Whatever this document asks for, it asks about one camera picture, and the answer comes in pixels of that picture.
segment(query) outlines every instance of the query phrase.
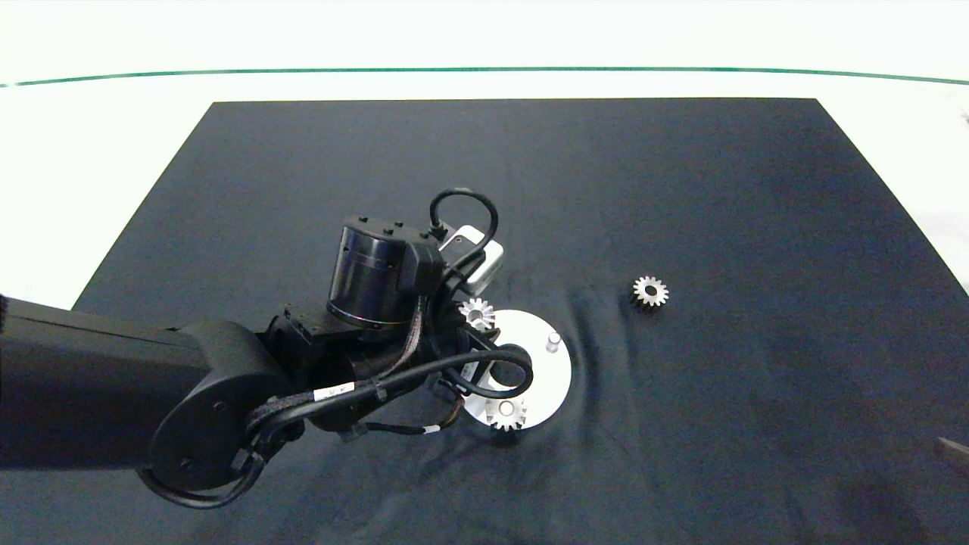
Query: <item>small spur gear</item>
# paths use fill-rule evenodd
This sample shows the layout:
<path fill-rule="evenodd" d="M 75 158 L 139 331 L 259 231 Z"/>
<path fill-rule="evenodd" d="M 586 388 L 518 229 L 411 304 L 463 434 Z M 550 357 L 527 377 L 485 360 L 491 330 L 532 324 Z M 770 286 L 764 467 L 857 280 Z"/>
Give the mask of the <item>small spur gear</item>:
<path fill-rule="evenodd" d="M 488 400 L 484 404 L 484 416 L 489 426 L 501 432 L 521 430 L 525 425 L 524 401 Z"/>
<path fill-rule="evenodd" d="M 458 309 L 471 327 L 478 331 L 494 329 L 494 307 L 482 298 L 471 298 Z"/>
<path fill-rule="evenodd" d="M 670 290 L 659 278 L 640 276 L 633 283 L 633 294 L 629 299 L 640 310 L 651 311 L 665 305 L 669 298 Z"/>

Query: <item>black cloth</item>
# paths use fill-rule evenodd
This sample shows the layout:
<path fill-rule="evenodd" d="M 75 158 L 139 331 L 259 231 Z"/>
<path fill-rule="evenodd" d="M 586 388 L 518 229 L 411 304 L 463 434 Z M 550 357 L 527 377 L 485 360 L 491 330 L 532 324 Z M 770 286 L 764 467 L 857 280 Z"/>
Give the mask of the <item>black cloth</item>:
<path fill-rule="evenodd" d="M 133 472 L 7 473 L 0 541 L 969 543 L 969 480 L 931 452 L 969 442 L 969 300 L 813 100 L 215 104 L 76 309 L 261 330 L 326 297 L 344 216 L 425 225 L 450 186 L 501 212 L 485 296 L 573 356 L 551 420 L 311 429 L 212 512 Z M 410 407 L 446 409 L 381 420 L 431 421 Z"/>

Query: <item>robotic arm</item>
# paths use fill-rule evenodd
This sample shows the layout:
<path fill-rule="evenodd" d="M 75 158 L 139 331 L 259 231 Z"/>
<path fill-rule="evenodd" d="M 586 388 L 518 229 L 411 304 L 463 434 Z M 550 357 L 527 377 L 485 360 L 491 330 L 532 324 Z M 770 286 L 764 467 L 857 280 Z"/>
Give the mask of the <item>robotic arm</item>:
<path fill-rule="evenodd" d="M 455 195 L 488 209 L 484 233 L 440 220 Z M 345 440 L 434 433 L 469 396 L 520 396 L 529 353 L 496 345 L 500 332 L 472 327 L 482 316 L 453 300 L 500 266 L 497 228 L 494 204 L 462 188 L 434 198 L 426 231 L 347 218 L 328 301 L 286 305 L 261 333 L 226 321 L 158 331 L 0 297 L 0 468 L 129 467 L 165 499 L 207 509 L 249 490 L 306 420 Z M 513 380 L 496 388 L 485 376 L 499 368 Z M 453 392 L 442 421 L 363 421 L 431 375 Z"/>

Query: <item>cable label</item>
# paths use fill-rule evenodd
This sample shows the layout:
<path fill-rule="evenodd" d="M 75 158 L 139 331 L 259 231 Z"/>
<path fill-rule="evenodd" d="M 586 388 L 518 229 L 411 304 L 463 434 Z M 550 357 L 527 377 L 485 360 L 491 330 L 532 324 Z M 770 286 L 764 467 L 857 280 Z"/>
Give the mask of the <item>cable label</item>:
<path fill-rule="evenodd" d="M 347 382 L 345 384 L 337 384 L 336 386 L 330 386 L 328 388 L 320 388 L 319 390 L 313 390 L 313 401 L 325 400 L 327 398 L 332 398 L 333 396 L 339 396 L 340 394 L 346 394 L 354 389 L 353 382 Z"/>
<path fill-rule="evenodd" d="M 468 382 L 471 382 L 471 377 L 475 375 L 475 370 L 478 368 L 478 362 L 471 362 L 470 364 L 465 364 L 464 368 L 461 369 L 461 377 Z"/>

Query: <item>green line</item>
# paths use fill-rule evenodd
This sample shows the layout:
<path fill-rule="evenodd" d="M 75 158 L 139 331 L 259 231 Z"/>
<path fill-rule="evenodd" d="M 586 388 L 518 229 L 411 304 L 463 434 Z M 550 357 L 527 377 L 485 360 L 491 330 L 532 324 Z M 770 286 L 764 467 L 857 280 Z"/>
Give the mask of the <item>green line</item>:
<path fill-rule="evenodd" d="M 808 76 L 844 76 L 848 78 L 873 78 L 876 80 L 922 81 L 969 85 L 969 80 L 925 78 L 896 74 L 872 74 L 867 72 L 843 72 L 838 70 L 801 70 L 797 68 L 734 68 L 729 66 L 680 67 L 680 66 L 463 66 L 425 68 L 239 68 L 225 70 L 170 70 L 163 72 L 131 72 L 128 74 L 103 74 L 100 76 L 77 76 L 56 80 L 31 80 L 16 83 L 0 83 L 0 87 L 21 85 L 47 85 L 74 81 L 120 80 L 127 78 L 157 78 L 160 76 L 209 76 L 217 74 L 359 74 L 359 73 L 421 73 L 421 72 L 741 72 L 757 74 L 803 74 Z"/>

